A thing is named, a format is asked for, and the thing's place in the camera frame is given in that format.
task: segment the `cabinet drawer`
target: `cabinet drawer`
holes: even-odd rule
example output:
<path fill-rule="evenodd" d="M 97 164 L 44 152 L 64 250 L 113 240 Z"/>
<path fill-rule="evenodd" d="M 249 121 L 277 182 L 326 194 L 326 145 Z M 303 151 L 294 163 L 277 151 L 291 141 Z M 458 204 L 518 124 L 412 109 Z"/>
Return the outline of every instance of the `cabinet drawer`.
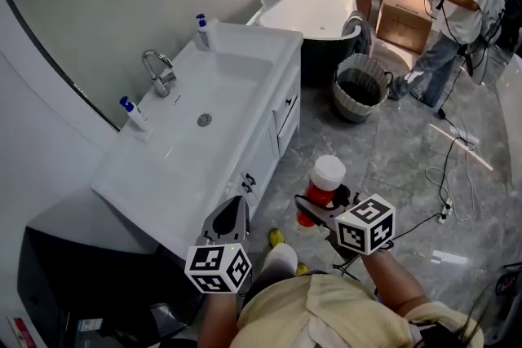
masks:
<path fill-rule="evenodd" d="M 297 125 L 299 124 L 299 118 L 301 117 L 301 99 L 298 97 L 295 100 L 294 106 L 290 110 L 290 114 L 286 118 L 286 122 L 281 128 L 281 132 L 277 136 L 277 142 L 279 144 L 279 156 L 285 154 L 288 144 L 292 139 Z"/>
<path fill-rule="evenodd" d="M 281 131 L 285 120 L 299 95 L 299 66 L 292 69 L 288 82 L 281 88 L 281 93 L 275 100 L 274 117 L 276 118 L 276 131 Z"/>

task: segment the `soap dispenser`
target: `soap dispenser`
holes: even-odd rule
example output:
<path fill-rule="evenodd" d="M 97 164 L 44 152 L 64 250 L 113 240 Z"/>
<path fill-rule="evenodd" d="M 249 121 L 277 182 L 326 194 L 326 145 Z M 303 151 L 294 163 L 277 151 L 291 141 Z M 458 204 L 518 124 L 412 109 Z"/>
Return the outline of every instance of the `soap dispenser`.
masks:
<path fill-rule="evenodd" d="M 205 51 L 215 51 L 215 31 L 214 20 L 207 24 L 205 15 L 200 13 L 196 16 L 199 19 L 199 28 L 197 33 L 201 41 L 201 46 Z"/>
<path fill-rule="evenodd" d="M 127 96 L 123 96 L 120 99 L 120 105 L 127 110 L 129 118 L 143 131 L 149 132 L 151 130 L 151 126 L 147 122 L 147 118 L 143 115 L 143 113 L 139 110 L 136 104 L 129 101 Z"/>

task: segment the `blue cap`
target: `blue cap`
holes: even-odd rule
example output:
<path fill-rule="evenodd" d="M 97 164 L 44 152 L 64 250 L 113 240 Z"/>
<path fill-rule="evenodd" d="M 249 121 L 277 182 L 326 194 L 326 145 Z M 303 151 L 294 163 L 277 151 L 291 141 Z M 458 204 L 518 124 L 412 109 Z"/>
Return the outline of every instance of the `blue cap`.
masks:
<path fill-rule="evenodd" d="M 128 99 L 129 99 L 128 96 L 123 96 L 120 99 L 120 105 L 123 106 L 125 108 L 125 110 L 127 110 L 128 112 L 132 112 L 132 109 L 134 109 L 134 104 L 132 104 L 131 102 L 128 102 Z"/>
<path fill-rule="evenodd" d="M 203 28 L 204 26 L 206 26 L 206 20 L 205 20 L 204 14 L 200 13 L 198 16 L 196 16 L 196 19 L 199 19 L 200 28 Z"/>

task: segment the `laundry basket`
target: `laundry basket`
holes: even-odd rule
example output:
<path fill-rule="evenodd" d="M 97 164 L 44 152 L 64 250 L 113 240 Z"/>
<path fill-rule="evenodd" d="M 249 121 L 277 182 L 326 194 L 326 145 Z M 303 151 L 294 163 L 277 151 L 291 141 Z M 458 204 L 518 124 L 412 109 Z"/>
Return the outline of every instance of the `laundry basket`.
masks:
<path fill-rule="evenodd" d="M 364 54 L 351 55 L 335 73 L 335 107 L 350 122 L 365 121 L 386 100 L 392 81 L 393 75 L 375 59 Z"/>

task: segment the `white sink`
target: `white sink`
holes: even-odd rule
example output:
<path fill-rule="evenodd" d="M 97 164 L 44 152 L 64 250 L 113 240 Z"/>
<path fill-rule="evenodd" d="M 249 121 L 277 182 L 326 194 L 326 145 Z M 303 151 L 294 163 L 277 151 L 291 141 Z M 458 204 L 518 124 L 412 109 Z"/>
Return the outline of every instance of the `white sink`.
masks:
<path fill-rule="evenodd" d="M 184 258 L 265 112 L 299 33 L 217 24 L 218 50 L 190 42 L 173 61 L 177 80 L 162 99 L 139 103 L 152 131 L 128 122 L 100 166 L 93 189 Z M 208 126 L 198 125 L 203 114 Z"/>

